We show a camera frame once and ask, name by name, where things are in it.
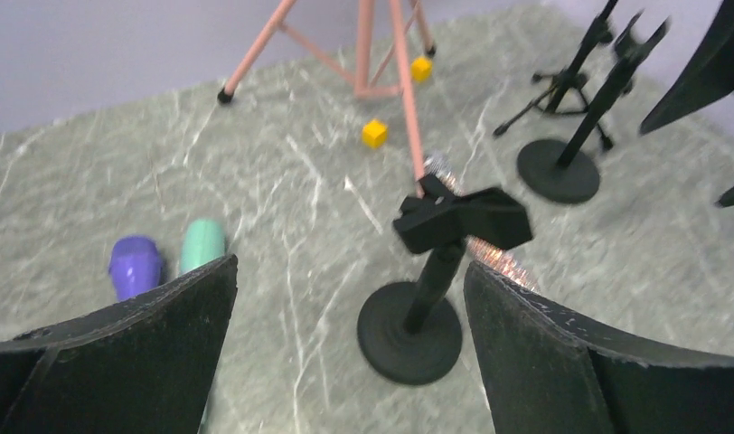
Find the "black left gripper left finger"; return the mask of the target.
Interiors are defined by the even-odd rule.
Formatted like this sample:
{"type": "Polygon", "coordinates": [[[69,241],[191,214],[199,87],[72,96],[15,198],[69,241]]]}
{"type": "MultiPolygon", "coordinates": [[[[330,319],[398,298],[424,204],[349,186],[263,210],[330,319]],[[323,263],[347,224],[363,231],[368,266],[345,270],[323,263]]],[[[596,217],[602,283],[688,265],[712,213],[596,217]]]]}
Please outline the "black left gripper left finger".
{"type": "Polygon", "coordinates": [[[229,254],[163,286],[0,341],[0,433],[195,433],[231,320],[229,254]]]}

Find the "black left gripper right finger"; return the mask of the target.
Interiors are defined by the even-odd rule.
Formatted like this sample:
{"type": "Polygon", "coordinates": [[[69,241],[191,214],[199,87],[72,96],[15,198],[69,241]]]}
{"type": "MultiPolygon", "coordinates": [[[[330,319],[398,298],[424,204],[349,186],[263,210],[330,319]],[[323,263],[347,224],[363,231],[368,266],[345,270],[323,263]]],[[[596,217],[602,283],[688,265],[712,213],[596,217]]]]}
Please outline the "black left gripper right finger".
{"type": "Polygon", "coordinates": [[[605,325],[474,262],[466,312],[499,433],[734,433],[734,357],[605,325]]]}

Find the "purple toy microphone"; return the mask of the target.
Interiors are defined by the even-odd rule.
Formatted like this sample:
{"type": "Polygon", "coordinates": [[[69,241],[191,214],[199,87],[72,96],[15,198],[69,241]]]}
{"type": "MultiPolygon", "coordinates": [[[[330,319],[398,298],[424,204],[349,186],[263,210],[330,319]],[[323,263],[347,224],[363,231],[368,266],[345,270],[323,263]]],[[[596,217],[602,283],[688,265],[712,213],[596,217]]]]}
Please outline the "purple toy microphone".
{"type": "Polygon", "coordinates": [[[160,285],[163,258],[155,242],[142,235],[119,239],[113,246],[108,274],[118,302],[160,285]]]}

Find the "teal toy microphone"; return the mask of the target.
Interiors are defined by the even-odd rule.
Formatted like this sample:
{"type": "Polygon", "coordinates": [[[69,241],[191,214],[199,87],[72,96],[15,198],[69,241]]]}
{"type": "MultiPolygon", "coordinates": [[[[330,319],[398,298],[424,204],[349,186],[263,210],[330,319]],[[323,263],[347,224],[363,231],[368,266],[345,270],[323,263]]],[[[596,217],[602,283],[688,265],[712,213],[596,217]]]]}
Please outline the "teal toy microphone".
{"type": "Polygon", "coordinates": [[[226,249],[226,234],[219,222],[212,219],[191,222],[183,237],[179,274],[186,274],[224,256],[226,249]]]}

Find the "black round-base mic stand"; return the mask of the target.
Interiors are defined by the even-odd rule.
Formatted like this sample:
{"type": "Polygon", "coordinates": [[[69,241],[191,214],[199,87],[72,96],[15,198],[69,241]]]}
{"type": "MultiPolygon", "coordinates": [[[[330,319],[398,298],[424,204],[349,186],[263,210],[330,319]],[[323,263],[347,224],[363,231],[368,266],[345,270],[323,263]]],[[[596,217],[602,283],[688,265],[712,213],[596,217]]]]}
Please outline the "black round-base mic stand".
{"type": "Polygon", "coordinates": [[[589,102],[585,117],[569,141],[544,138],[525,145],[516,159],[518,175],[539,196],[554,203],[580,204],[590,200],[600,186],[601,176],[594,161],[581,151],[599,120],[626,93],[628,83],[654,47],[668,33],[664,20],[644,42],[632,35],[636,14],[615,41],[616,64],[596,96],[589,102]]]}
{"type": "Polygon", "coordinates": [[[499,187],[453,193],[435,175],[419,180],[420,197],[408,196],[393,229],[408,252],[426,254],[419,277],[395,281],[362,305],[356,334],[363,357],[382,377],[409,386],[438,381],[455,366],[462,328],[446,298],[474,237],[501,250],[532,240],[524,205],[499,187]]]}

